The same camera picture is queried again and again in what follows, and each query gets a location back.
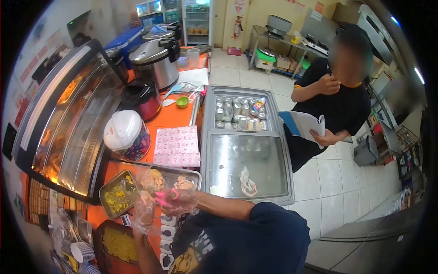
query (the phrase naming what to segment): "fire extinguisher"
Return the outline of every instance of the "fire extinguisher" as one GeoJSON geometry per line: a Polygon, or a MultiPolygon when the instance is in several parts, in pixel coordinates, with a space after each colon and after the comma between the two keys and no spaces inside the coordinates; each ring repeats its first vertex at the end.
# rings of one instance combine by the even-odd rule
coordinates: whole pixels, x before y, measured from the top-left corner
{"type": "Polygon", "coordinates": [[[242,15],[238,15],[236,23],[234,23],[234,37],[239,37],[240,32],[244,30],[242,28],[242,22],[240,21],[240,18],[242,17],[243,17],[242,15]]]}

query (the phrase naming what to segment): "stainless steel table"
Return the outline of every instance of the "stainless steel table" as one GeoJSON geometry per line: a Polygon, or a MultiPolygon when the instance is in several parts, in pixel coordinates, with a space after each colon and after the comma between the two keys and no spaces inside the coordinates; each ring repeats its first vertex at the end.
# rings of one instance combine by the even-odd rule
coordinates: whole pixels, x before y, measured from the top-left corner
{"type": "Polygon", "coordinates": [[[298,68],[300,67],[300,64],[301,64],[302,60],[304,59],[304,56],[306,55],[307,52],[312,52],[313,54],[316,54],[319,57],[328,58],[327,55],[325,55],[325,54],[323,54],[323,53],[321,53],[321,52],[319,52],[319,51],[317,51],[315,49],[312,49],[311,47],[305,46],[303,44],[294,44],[294,43],[292,43],[291,39],[293,39],[293,37],[290,36],[289,34],[286,34],[285,36],[278,36],[278,35],[270,34],[268,32],[267,28],[261,27],[261,26],[257,26],[257,25],[253,25],[252,26],[251,34],[250,34],[250,37],[249,37],[249,45],[248,45],[248,48],[247,48],[248,51],[251,48],[251,41],[252,41],[252,36],[253,36],[254,31],[255,31],[255,34],[256,34],[256,40],[255,40],[255,44],[254,44],[254,47],[253,47],[253,54],[252,54],[251,60],[249,62],[249,69],[250,70],[252,69],[252,65],[254,63],[254,56],[255,56],[255,52],[256,52],[257,46],[258,46],[258,40],[259,40],[260,37],[268,38],[268,44],[269,44],[269,39],[272,39],[272,40],[280,41],[280,42],[283,42],[285,44],[290,45],[291,47],[289,48],[289,52],[288,52],[287,56],[290,55],[290,52],[292,51],[292,47],[297,48],[297,51],[298,51],[298,49],[301,49],[301,50],[304,51],[303,55],[301,56],[300,62],[297,65],[297,68],[293,72],[292,79],[297,74],[298,68]]]}

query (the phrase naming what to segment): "gray trash bin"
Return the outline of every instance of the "gray trash bin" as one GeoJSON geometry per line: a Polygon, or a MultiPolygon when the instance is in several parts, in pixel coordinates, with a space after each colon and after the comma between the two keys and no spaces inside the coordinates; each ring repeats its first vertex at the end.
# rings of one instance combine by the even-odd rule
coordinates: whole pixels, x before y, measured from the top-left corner
{"type": "Polygon", "coordinates": [[[376,161],[379,157],[379,151],[374,140],[367,136],[357,147],[354,148],[354,161],[358,166],[366,166],[376,161]]]}

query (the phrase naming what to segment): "green bowl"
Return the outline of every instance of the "green bowl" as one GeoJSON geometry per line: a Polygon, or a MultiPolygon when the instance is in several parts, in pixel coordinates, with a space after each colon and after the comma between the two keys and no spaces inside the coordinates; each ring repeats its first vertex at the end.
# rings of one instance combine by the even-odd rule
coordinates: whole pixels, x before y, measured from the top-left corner
{"type": "Polygon", "coordinates": [[[177,99],[177,106],[180,108],[185,108],[189,105],[189,99],[186,96],[177,99]]]}

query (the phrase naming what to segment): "pink scissors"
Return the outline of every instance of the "pink scissors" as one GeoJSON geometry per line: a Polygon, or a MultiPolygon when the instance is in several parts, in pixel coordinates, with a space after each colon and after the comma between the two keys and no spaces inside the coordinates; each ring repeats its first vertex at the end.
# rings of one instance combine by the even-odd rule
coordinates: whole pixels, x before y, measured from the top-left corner
{"type": "MultiPolygon", "coordinates": [[[[180,196],[178,191],[176,189],[171,189],[171,192],[173,192],[175,194],[175,197],[173,197],[173,200],[178,199],[178,197],[180,196]]],[[[162,200],[164,198],[164,196],[165,196],[164,192],[155,192],[155,195],[157,197],[154,198],[154,201],[159,203],[161,206],[168,206],[168,205],[170,205],[168,202],[165,202],[165,201],[162,200]]]]}

